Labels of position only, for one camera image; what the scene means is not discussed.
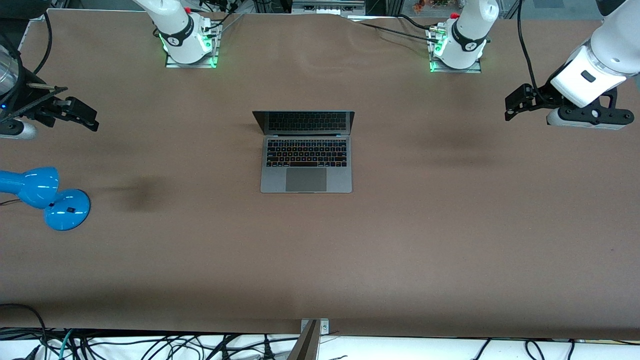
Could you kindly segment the grey metal post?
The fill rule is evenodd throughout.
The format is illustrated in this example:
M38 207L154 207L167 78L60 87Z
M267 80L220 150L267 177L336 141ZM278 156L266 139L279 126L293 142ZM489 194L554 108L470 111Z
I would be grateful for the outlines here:
M321 337L320 324L317 319L312 319L297 338L286 360L318 360Z

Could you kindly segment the small metal table bracket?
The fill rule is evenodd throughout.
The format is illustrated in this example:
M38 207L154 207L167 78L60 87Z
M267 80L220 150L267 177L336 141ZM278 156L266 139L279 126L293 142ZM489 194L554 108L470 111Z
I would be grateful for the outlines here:
M304 318L301 320L301 328L300 328L300 333L302 334L305 330L305 328L307 327L307 325L309 325L311 323L311 321L313 321L313 319L311 318ZM317 319L319 326L320 326L320 335L322 336L326 336L329 335L330 333L330 322L329 319L326 318L322 318L322 319Z

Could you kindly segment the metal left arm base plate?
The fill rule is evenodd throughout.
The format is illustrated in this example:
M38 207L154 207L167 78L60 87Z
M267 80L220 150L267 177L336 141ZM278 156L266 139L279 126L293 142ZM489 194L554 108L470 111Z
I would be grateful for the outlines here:
M450 28L430 26L425 35L431 42L427 44L429 51L429 70L432 73L479 74L482 72L480 58L486 39L482 43L459 43L451 36Z

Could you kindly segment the grey background device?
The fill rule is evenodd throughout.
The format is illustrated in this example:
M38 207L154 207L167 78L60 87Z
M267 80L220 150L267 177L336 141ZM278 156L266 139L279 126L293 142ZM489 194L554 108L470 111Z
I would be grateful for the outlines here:
M347 18L365 16L365 0L292 0L291 14L331 14Z

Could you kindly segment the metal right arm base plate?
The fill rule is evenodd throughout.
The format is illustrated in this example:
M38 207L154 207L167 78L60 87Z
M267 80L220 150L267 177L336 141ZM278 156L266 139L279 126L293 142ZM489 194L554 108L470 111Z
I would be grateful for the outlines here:
M205 69L216 68L222 38L221 25L213 25L210 18L199 19L192 34L178 46L178 39L161 36L166 55L166 68Z

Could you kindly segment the grey laptop with black keyboard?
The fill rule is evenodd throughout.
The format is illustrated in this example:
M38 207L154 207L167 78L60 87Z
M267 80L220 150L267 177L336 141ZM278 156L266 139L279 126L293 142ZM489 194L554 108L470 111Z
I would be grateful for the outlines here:
M252 114L263 132L262 193L352 193L354 111Z

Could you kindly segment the blue desk lamp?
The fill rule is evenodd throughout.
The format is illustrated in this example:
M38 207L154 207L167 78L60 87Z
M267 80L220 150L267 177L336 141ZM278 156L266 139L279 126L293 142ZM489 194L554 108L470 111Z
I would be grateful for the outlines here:
M39 167L23 173L0 170L0 193L12 194L26 205L42 210L46 225L55 231L80 226L90 213L91 202L80 189L59 189L55 167Z

